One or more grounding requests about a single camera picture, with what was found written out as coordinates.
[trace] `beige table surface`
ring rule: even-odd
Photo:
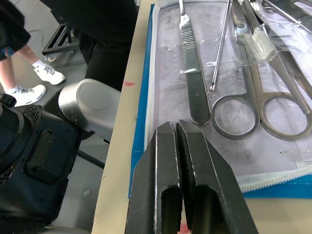
[[[131,149],[142,80],[150,4],[142,0],[102,176],[92,234],[123,234],[128,209]],[[312,234],[312,200],[247,199],[260,234]]]

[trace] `black pants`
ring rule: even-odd
[[[88,65],[85,78],[98,80],[121,91],[131,45],[93,39],[77,30],[74,34]]]
[[[41,0],[75,29],[85,78],[121,90],[137,21],[134,0]]]

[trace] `plastic wrap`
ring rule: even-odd
[[[197,51],[202,63],[202,72],[206,86],[212,81],[217,54],[218,41],[225,3],[186,3],[187,14],[192,20]],[[148,139],[154,129],[167,121],[183,119],[191,121],[187,84],[183,71],[183,53],[179,45],[180,12],[178,5],[162,9],[158,16],[155,75],[150,107],[151,117]],[[233,41],[233,19],[229,18],[224,49],[222,52],[221,66],[217,80],[216,95],[209,99],[210,106],[222,96],[228,94],[241,94],[246,91],[240,64],[237,64],[236,44]],[[312,57],[309,53],[292,52],[296,62],[300,64],[309,81],[312,81],[310,63]],[[265,91],[288,92],[287,87],[275,71],[266,64],[259,67],[262,87]],[[307,103],[312,106],[311,99],[298,85]],[[252,112],[246,104],[239,101],[225,103],[218,110],[217,118],[229,131],[241,132],[248,128],[253,121]],[[269,120],[274,127],[285,133],[296,133],[305,125],[305,118],[300,108],[293,102],[275,99],[266,107]],[[236,176],[247,176],[262,173],[281,172],[297,169],[294,161],[301,161],[310,150],[312,136],[301,140],[287,142],[269,135],[261,126],[254,135],[245,140],[233,141],[218,134],[213,125],[208,123],[201,127],[207,139],[216,147],[221,155],[232,166]]]
[[[240,61],[237,56],[236,38],[233,28],[227,32],[219,67],[238,67],[238,66],[266,66],[278,53],[293,52],[297,54],[312,54],[312,37],[307,36],[303,30],[298,29],[294,23],[286,21],[284,23],[268,21],[254,29],[254,33],[244,34],[246,43],[252,59],[246,63]],[[200,57],[202,67],[215,67],[216,51],[218,49],[219,38],[208,38],[201,41],[196,40],[197,53]],[[185,71],[183,56],[181,56],[182,45],[171,48],[163,48],[171,51],[175,58],[175,70],[178,74],[189,72]]]
[[[301,35],[311,35],[311,0],[256,0],[251,1],[251,5],[264,22],[272,19],[279,23],[289,21],[292,28],[302,30],[298,30]]]

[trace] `leg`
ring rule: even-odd
[[[99,41],[93,50],[85,78],[98,80],[121,91],[130,47]]]
[[[24,59],[26,59],[30,64],[34,64],[40,59],[37,57],[37,55],[33,52],[33,50],[26,44],[24,45],[20,50],[15,52],[16,54],[22,56]]]
[[[74,35],[76,38],[79,39],[79,49],[83,55],[83,58],[86,64],[89,65],[89,62],[91,61],[93,49],[98,41],[96,39],[93,39],[83,34],[77,29],[74,30]]]
[[[27,44],[16,51],[16,54],[32,64],[35,68],[35,72],[43,81],[56,85],[65,80],[65,76],[62,73],[55,71],[52,66],[42,62]]]
[[[11,58],[0,61],[0,83],[4,90],[13,89],[16,87]]]
[[[26,89],[16,85],[11,57],[0,60],[0,83],[4,91],[16,99],[16,106],[32,104],[45,93],[43,85],[37,85],[33,89]]]

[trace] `white zipper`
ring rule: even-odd
[[[226,0],[185,0],[184,2],[226,2]],[[150,57],[150,71],[147,95],[147,107],[145,116],[144,129],[144,150],[146,150],[149,138],[153,134],[154,123],[154,83],[155,83],[155,54],[156,54],[156,34],[158,25],[158,13],[161,8],[170,5],[178,4],[178,0],[159,0],[153,10],[153,28],[152,28],[152,42],[151,42],[151,57]],[[312,165],[297,168],[291,171],[264,173],[257,175],[237,176],[237,182],[243,193],[263,189],[276,184],[281,184],[289,180],[306,176],[312,173]]]
[[[276,184],[281,184],[312,173],[312,165],[292,171],[265,173],[259,175],[245,175],[236,177],[243,193],[263,189]]]

